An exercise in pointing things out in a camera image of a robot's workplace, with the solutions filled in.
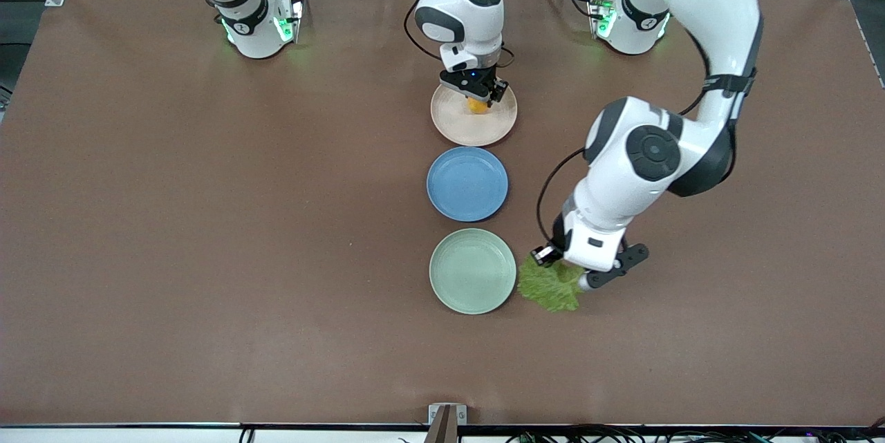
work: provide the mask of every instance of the table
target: table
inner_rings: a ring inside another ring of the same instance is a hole
[[[567,0],[505,0],[519,100],[490,147],[511,192],[478,223],[518,260],[534,201],[599,110],[678,110],[702,64],[591,40]],[[869,424],[882,376],[885,94],[844,0],[761,0],[733,176],[628,231],[650,260],[549,314],[459,316],[434,245],[467,225],[425,176],[452,146],[411,0],[310,0],[299,46],[249,61],[203,0],[47,11],[0,128],[0,421]],[[548,192],[552,219],[586,166]]]

